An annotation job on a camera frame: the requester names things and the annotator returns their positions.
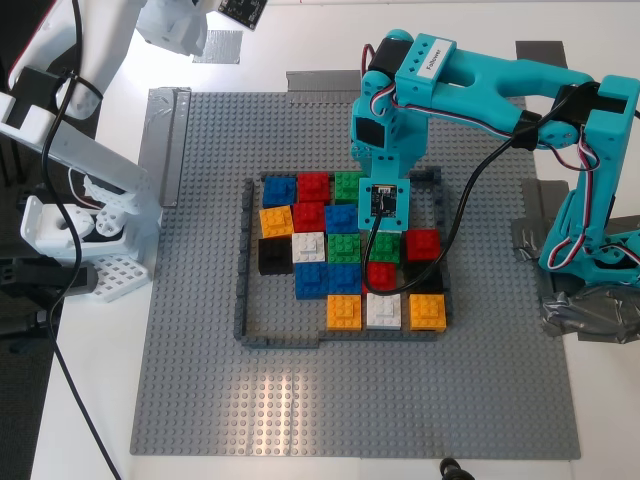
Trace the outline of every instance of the robotic arm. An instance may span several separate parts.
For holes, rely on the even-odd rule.
[[[458,50],[450,40],[394,30],[363,72],[362,95],[353,107],[352,156],[369,175],[360,181],[359,227],[371,229],[380,198],[380,228],[404,231],[409,180],[426,153],[434,116],[472,125],[514,147],[557,149],[577,144],[582,168],[576,190],[561,208],[540,266],[572,273],[587,283],[640,286],[640,232],[607,236],[629,140],[640,82],[586,74],[529,60],[507,61]],[[558,111],[540,128],[541,116],[520,110],[508,97],[543,95]]]
[[[66,111],[88,118],[124,60],[134,29],[148,43],[184,55],[201,55],[206,41],[206,0],[80,0],[83,25],[83,82]],[[54,0],[31,41],[11,68],[11,95],[0,93],[0,132],[40,152],[70,81],[46,73],[53,60],[75,43],[71,0]],[[62,122],[50,156],[86,174],[88,194],[102,202],[99,212],[67,210],[83,239],[95,231],[102,240],[82,242],[83,258],[129,255],[139,259],[145,237],[157,231],[160,206],[147,172]],[[68,263],[71,236],[55,205],[27,202],[21,234],[43,255]]]

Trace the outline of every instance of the gray lego baseplate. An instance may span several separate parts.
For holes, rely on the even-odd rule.
[[[295,176],[296,172],[269,172],[266,176]],[[330,175],[331,198],[333,198],[333,175]],[[427,167],[412,172],[411,228],[435,228],[444,237],[444,199],[441,172],[438,167]],[[409,328],[408,295],[401,296],[402,324],[397,331],[381,331],[363,328],[359,332],[327,331],[327,300],[296,300],[295,276],[268,275],[258,272],[258,238],[260,238],[260,209],[263,195],[262,181],[248,178],[243,181],[242,214],[238,255],[238,281],[236,284],[236,306],[234,312],[234,337],[251,348],[318,348],[321,341],[412,341],[431,342],[438,335],[427,331],[411,331]],[[362,251],[366,235],[361,235]],[[447,312],[447,324],[454,324],[449,271],[446,262],[440,268]],[[406,279],[397,272],[398,284]],[[291,305],[299,313],[282,317],[281,305]],[[362,318],[367,317],[366,296],[363,297]]]
[[[235,340],[243,179],[356,170],[350,120],[350,104],[292,105],[285,93],[193,94],[179,204],[163,218],[131,452],[578,458],[562,341],[541,331],[533,268],[511,250],[510,223],[524,215],[520,181],[535,173],[529,152],[508,151],[478,180],[448,260],[455,322],[438,341],[292,350]],[[431,121],[416,170],[442,167],[448,215],[497,145]],[[274,329],[286,322],[302,333],[313,307],[278,297],[272,308]]]

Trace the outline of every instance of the blue lego brick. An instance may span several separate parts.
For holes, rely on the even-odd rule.
[[[353,204],[325,207],[327,233],[358,233],[358,209]]]
[[[267,177],[264,180],[262,207],[273,208],[293,205],[296,201],[296,179],[290,177]]]
[[[329,264],[330,295],[361,295],[362,275],[359,263]]]
[[[296,264],[296,298],[313,300],[329,294],[329,265],[326,263]]]

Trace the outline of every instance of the white lego brick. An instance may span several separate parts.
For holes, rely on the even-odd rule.
[[[400,330],[401,323],[400,295],[381,297],[367,293],[367,328]]]
[[[291,238],[293,263],[324,262],[324,233],[294,233]]]

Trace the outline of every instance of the lego baseplate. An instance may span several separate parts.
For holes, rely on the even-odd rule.
[[[508,151],[478,180],[448,261],[455,325],[438,341],[257,350],[235,340],[243,179],[357,170],[350,120],[346,103],[193,94],[179,203],[163,217],[131,452],[578,458],[562,341],[541,331],[532,266],[511,253],[520,181],[535,174],[529,152]],[[416,170],[441,166],[448,215],[497,145],[430,122]],[[411,207],[412,221],[424,221]],[[274,312],[267,328],[304,333],[304,319],[325,305],[288,303],[285,288],[256,305]]]

